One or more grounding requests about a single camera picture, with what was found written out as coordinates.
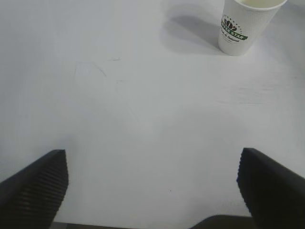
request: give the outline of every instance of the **cup logo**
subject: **cup logo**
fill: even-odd
[[[244,35],[240,25],[228,15],[223,15],[221,20],[221,31],[228,42],[240,42],[248,39],[248,37]]]

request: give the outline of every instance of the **white paper cup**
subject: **white paper cup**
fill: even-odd
[[[244,55],[287,0],[226,0],[219,48],[232,56]]]

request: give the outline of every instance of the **white table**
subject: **white table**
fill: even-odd
[[[305,176],[305,3],[243,57],[216,48],[224,1],[0,1],[1,180],[67,150],[56,221],[186,229],[249,215],[244,146]]]

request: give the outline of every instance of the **cup rim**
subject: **cup rim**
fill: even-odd
[[[246,4],[241,3],[238,0],[234,0],[237,4],[249,9],[249,10],[253,10],[253,11],[269,11],[269,10],[274,10],[277,8],[280,8],[281,6],[283,6],[288,0],[284,0],[282,3],[273,6],[273,7],[268,7],[268,8],[257,8],[257,7],[252,7],[252,6],[247,6]]]

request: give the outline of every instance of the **white surface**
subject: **white surface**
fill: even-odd
[[[243,57],[214,47],[223,5],[0,1],[1,179],[65,148],[56,221],[185,229],[248,215],[244,146],[305,176],[305,5]]]

